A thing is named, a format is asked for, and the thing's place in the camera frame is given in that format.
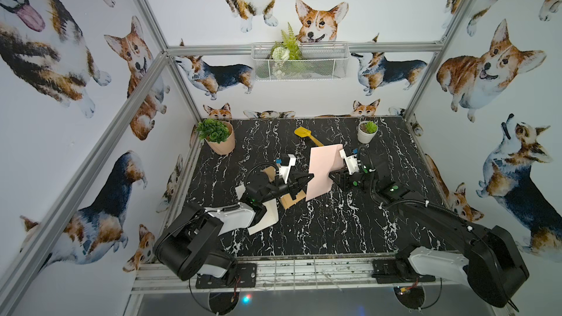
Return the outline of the pink envelope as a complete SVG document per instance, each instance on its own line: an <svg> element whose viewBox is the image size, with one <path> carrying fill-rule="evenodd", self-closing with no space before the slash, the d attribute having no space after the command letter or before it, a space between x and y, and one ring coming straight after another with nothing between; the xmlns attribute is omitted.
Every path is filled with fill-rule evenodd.
<svg viewBox="0 0 562 316"><path fill-rule="evenodd" d="M310 149L309 174L313 174L314 177L307 184L306 201L331 191L333 181L329 178L329 173L343 168L341 150L343 150L342 144Z"/></svg>

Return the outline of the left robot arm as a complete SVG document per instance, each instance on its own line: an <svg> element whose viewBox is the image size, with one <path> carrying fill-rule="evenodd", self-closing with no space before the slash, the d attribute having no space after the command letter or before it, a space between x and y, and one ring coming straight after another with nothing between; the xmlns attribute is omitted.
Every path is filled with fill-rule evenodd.
<svg viewBox="0 0 562 316"><path fill-rule="evenodd" d="M246 277L237 259L218 247L220 237L257 228L266 215L277 213L277 200L284 195L295 199L313 178L313 174L293 172L288 178L277 173L270 179L265 171L254 168L237 203L215 208L189 203L158 238L153 254L182 281L198 276L216 288L231 287Z"/></svg>

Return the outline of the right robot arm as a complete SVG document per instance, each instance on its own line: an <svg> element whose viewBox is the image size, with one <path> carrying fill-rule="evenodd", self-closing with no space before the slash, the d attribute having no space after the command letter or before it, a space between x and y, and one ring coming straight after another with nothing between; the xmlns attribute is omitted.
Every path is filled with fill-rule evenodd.
<svg viewBox="0 0 562 316"><path fill-rule="evenodd" d="M338 158L345 165L331 171L329 178L342 191L360 189L379 209L421 223L452 246L440 251L409 244L395 254L389 273L378 268L374 278L417 283L420 277L436 277L470 287L493 307L513 305L512 297L528 280L529 271L508 231L470 223L392 180L387 166L375 164L365 146L351 153L340 150Z"/></svg>

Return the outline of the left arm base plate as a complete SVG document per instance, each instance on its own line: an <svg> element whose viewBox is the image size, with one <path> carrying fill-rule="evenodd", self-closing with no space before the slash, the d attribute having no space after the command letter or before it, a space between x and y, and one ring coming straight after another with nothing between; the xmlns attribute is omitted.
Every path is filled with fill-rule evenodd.
<svg viewBox="0 0 562 316"><path fill-rule="evenodd" d="M204 265L197 276L197 289L254 288L257 277L256 263L236 263L228 269Z"/></svg>

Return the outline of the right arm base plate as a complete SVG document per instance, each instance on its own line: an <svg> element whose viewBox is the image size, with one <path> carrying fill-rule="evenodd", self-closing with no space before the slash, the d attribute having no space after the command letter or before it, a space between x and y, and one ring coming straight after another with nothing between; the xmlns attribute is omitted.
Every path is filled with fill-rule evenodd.
<svg viewBox="0 0 562 316"><path fill-rule="evenodd" d="M436 278L430 275L421 275L415 272L407 260L402 259L375 259L372 261L372 278L379 284L414 284L415 282L435 282Z"/></svg>

